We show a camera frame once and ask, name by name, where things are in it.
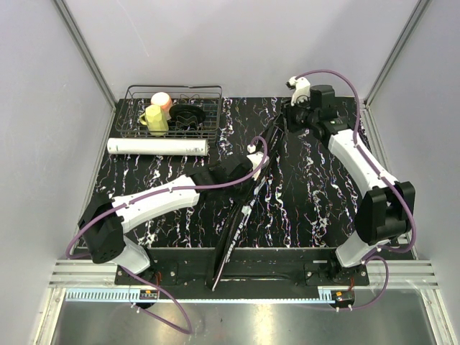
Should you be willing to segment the black racket bag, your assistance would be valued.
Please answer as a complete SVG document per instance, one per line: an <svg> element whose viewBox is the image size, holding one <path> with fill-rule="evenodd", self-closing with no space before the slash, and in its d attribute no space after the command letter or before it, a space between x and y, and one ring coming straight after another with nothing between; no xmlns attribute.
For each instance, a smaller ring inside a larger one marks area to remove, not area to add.
<svg viewBox="0 0 460 345"><path fill-rule="evenodd" d="M218 244L213 251L206 271L205 286L212 291L216 289L222 278L224 266L229 262L240 234L247 227L252 210L257 202L259 191L268 179L270 168L284 140L285 120L282 114L278 114L274 119L269 121L261 137L265 139L268 146L269 162L257 178L253 193L250 195L248 202L239 205L234 204L231 207L229 216L225 220Z"/></svg>

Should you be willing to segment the white shuttlecock tube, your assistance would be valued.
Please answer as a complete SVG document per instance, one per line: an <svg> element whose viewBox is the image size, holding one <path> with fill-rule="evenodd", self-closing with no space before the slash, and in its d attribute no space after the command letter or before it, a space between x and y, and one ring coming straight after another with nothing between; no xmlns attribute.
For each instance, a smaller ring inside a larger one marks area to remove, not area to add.
<svg viewBox="0 0 460 345"><path fill-rule="evenodd" d="M208 140L109 138L106 148L110 155L206 156Z"/></svg>

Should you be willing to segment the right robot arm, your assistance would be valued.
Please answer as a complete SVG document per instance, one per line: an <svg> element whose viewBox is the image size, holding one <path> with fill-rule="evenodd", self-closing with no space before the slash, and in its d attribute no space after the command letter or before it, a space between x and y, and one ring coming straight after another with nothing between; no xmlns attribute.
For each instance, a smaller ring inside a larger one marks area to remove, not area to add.
<svg viewBox="0 0 460 345"><path fill-rule="evenodd" d="M312 132L346 168L362 196L354 232L326 264L328 280L342 285L377 250L412 230L415 188L391 175L355 135L348 118L338 113L332 86L312 86L306 78L292 78L287 86L293 90L282 108L287 130Z"/></svg>

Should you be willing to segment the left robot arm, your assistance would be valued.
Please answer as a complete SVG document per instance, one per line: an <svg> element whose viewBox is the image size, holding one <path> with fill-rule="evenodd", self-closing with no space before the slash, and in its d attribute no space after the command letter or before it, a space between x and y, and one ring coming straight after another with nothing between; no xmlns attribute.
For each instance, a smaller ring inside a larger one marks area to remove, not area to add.
<svg viewBox="0 0 460 345"><path fill-rule="evenodd" d="M127 268L139 284L150 283L155 277L152 260L147 250L128 238L127 233L150 219L195 206L203 186L233 186L256 167L256 163L243 158L203 166L169 183L131 195L93 195L79 221L92 262L114 262Z"/></svg>

